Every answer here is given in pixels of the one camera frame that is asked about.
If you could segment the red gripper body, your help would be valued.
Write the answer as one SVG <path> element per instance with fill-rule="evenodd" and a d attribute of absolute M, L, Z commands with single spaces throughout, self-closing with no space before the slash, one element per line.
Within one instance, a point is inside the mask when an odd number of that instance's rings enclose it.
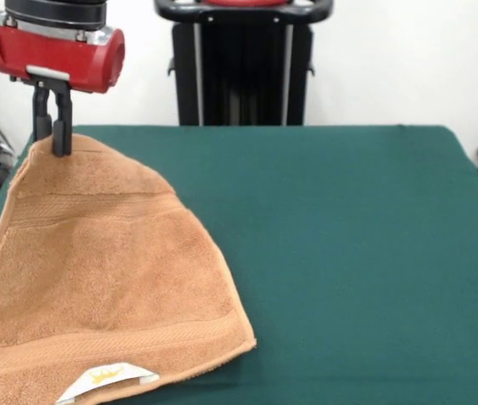
<path fill-rule="evenodd" d="M 116 85 L 125 57 L 125 37 L 120 29 L 105 26 L 79 32 L 17 20 L 8 25 L 0 10 L 0 72 L 16 78 L 54 78 L 72 89 L 104 94 Z"/>

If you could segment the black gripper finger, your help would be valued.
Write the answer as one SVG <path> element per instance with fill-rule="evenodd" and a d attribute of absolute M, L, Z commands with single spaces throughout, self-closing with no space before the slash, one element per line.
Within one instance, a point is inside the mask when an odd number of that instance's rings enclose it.
<path fill-rule="evenodd" d="M 69 156 L 72 153 L 73 105 L 71 89 L 68 85 L 56 85 L 52 92 L 57 105 L 57 119 L 53 123 L 52 147 L 57 157 Z"/>
<path fill-rule="evenodd" d="M 50 90 L 43 82 L 35 82 L 32 99 L 33 141 L 52 134 L 52 118 L 48 112 Z"/>

